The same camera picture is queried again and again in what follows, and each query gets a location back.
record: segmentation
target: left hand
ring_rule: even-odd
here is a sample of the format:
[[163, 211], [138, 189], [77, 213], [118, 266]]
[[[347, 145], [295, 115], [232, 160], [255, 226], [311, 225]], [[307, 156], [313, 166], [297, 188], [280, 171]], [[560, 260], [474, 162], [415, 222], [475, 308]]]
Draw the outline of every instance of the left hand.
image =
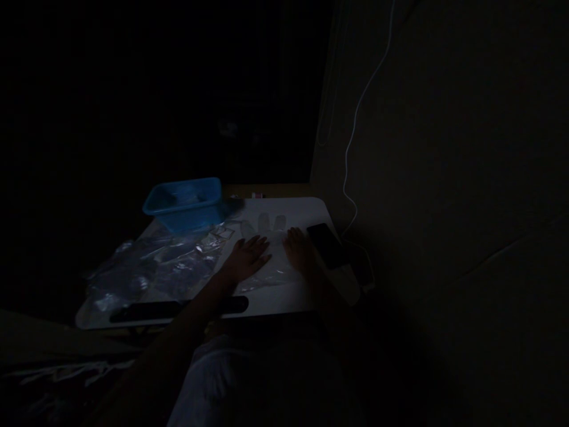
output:
[[242, 238], [235, 243], [229, 257], [218, 271], [218, 275], [233, 284], [244, 281], [255, 274], [270, 259], [271, 255], [263, 255], [268, 248], [267, 238], [256, 235], [248, 242]]

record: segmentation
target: hand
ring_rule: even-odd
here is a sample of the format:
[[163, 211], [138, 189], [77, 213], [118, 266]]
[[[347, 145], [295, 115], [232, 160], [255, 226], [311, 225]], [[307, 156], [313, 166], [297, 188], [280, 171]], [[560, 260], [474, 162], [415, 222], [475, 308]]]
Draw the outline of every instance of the hand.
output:
[[291, 228], [283, 244], [286, 257], [295, 270], [305, 275], [316, 268], [312, 243], [304, 236], [300, 228]]
[[236, 285], [255, 274], [271, 259], [271, 255], [261, 256], [268, 248], [266, 240], [266, 237], [259, 238], [257, 235], [248, 242], [244, 238], [238, 240], [218, 275]]

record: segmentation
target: right hand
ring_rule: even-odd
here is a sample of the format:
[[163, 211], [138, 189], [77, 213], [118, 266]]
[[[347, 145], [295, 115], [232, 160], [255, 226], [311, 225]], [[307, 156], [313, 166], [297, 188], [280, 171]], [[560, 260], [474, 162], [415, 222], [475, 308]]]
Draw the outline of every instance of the right hand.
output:
[[295, 270], [305, 275], [316, 268], [314, 248], [300, 228], [289, 229], [283, 245], [286, 257]]

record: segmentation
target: smartphone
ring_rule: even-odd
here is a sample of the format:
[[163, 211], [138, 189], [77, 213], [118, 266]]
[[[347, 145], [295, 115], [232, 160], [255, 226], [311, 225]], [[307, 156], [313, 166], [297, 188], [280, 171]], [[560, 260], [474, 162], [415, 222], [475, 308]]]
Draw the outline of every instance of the smartphone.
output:
[[334, 270], [348, 263], [344, 247], [325, 223], [308, 227], [306, 231], [329, 270]]

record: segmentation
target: transparent glove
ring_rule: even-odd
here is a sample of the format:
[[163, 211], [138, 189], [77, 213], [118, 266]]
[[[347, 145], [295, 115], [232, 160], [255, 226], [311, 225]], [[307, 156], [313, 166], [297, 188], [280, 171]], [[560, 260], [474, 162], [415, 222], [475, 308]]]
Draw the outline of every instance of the transparent glove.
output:
[[253, 228], [249, 221], [241, 222], [242, 237], [245, 240], [249, 240], [256, 235], [267, 237], [267, 241], [270, 243], [267, 253], [270, 253], [273, 257], [257, 273], [239, 284], [238, 289], [240, 292], [301, 280], [300, 274], [290, 265], [284, 251], [285, 228], [286, 217], [284, 215], [275, 217], [272, 229], [268, 213], [259, 215], [257, 230]]

